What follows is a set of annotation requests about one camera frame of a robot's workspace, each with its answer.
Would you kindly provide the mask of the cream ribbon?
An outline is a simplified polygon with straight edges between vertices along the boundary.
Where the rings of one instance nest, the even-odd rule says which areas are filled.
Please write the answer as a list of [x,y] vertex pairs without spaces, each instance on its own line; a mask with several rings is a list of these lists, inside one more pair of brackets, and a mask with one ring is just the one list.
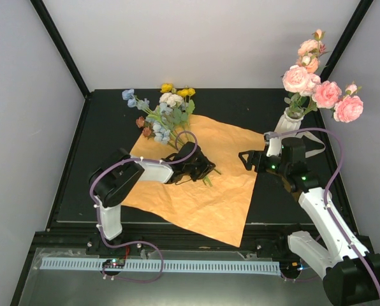
[[325,143],[310,131],[298,133],[296,137],[304,140],[307,159],[323,153],[326,149]]

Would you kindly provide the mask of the orange wrapping paper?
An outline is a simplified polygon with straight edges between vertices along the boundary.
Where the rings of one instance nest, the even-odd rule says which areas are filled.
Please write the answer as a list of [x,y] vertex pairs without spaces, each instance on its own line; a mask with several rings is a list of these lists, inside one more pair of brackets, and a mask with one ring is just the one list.
[[139,182],[122,207],[156,214],[185,230],[239,247],[256,173],[245,169],[238,154],[263,150],[264,137],[201,115],[190,117],[190,130],[218,169],[208,175],[211,184],[187,178],[180,185]]

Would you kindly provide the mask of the artificial flower bunch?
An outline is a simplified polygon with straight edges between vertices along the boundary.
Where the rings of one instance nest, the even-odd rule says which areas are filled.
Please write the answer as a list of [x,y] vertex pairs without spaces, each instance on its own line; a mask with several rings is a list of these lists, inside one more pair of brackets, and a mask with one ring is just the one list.
[[[196,91],[186,87],[178,90],[173,84],[165,83],[161,86],[161,97],[154,110],[150,109],[148,99],[140,99],[134,89],[122,92],[122,99],[128,107],[137,108],[147,114],[136,120],[136,125],[142,130],[142,135],[153,139],[161,145],[169,145],[178,152],[185,143],[198,144],[195,135],[190,132],[189,117],[195,110],[192,100]],[[201,180],[204,184],[212,186],[208,175]]]

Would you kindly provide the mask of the pale pink rose stem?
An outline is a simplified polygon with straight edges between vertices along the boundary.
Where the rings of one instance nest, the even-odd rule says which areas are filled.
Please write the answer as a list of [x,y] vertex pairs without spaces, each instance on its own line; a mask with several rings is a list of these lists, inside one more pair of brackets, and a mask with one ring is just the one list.
[[282,83],[288,92],[285,100],[289,105],[287,115],[292,119],[300,119],[311,111],[316,111],[316,103],[312,99],[321,79],[315,73],[309,73],[304,67],[294,65],[282,77]]

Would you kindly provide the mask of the peach cream rose stem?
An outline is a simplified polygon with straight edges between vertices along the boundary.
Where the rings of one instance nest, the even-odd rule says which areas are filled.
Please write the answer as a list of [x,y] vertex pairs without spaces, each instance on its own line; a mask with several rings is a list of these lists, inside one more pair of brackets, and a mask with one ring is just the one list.
[[312,38],[304,41],[298,49],[296,64],[304,67],[309,73],[315,73],[320,65],[319,58],[326,53],[326,46],[322,42],[325,32],[317,29]]

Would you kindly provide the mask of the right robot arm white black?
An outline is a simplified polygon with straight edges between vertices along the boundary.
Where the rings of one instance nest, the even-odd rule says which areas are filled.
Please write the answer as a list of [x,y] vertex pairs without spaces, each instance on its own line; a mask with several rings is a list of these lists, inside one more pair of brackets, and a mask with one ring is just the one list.
[[246,170],[278,176],[307,213],[322,238],[319,243],[306,231],[276,240],[284,257],[300,256],[319,276],[333,305],[380,301],[380,254],[374,254],[350,230],[319,177],[307,166],[302,139],[269,139],[264,151],[239,153]]

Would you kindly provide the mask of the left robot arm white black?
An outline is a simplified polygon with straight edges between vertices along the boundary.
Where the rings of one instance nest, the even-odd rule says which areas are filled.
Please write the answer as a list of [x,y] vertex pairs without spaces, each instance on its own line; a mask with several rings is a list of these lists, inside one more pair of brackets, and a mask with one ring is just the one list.
[[194,142],[187,142],[178,152],[157,160],[116,150],[88,180],[89,194],[97,210],[97,227],[103,234],[101,248],[108,254],[117,254],[122,249],[121,203],[136,183],[178,184],[185,176],[196,182],[215,168]]

